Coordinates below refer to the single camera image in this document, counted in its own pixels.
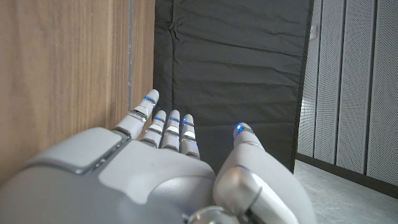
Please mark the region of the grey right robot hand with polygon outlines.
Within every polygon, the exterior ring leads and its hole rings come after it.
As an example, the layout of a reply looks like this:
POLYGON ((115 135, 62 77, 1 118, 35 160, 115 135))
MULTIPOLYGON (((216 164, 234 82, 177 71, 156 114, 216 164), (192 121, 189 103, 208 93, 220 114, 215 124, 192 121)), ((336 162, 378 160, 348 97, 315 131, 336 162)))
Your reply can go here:
POLYGON ((154 112, 152 90, 113 129, 91 128, 31 158, 1 186, 2 223, 315 223, 293 173, 236 125, 219 172, 193 117, 154 112))

